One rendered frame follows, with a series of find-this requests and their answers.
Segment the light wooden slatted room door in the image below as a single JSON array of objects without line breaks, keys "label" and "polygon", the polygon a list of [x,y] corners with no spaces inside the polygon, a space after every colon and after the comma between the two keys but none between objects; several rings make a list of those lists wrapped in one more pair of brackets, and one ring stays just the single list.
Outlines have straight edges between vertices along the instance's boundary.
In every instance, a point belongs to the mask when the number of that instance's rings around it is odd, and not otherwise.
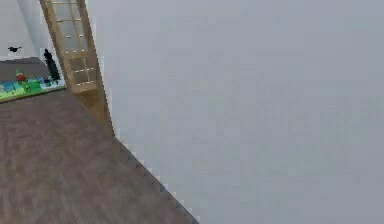
[{"label": "light wooden slatted room door", "polygon": [[86,0],[39,0],[67,88],[114,135]]}]

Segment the tall black object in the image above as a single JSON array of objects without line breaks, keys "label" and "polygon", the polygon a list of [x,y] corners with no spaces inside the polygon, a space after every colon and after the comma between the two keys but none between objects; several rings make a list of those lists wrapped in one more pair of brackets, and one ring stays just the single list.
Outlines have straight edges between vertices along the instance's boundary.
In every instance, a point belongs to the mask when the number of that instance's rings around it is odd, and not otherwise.
[{"label": "tall black object", "polygon": [[52,79],[54,81],[60,80],[60,74],[57,65],[53,59],[52,54],[47,49],[44,50],[44,57]]}]

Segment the green blue patterned play mat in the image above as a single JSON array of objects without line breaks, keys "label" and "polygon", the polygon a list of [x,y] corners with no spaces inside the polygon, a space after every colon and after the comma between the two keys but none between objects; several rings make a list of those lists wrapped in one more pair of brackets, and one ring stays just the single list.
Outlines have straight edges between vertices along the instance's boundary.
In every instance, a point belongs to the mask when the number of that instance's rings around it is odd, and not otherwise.
[{"label": "green blue patterned play mat", "polygon": [[27,78],[24,82],[0,82],[0,102],[39,95],[65,88],[66,84],[63,80],[59,79],[54,81],[50,76]]}]

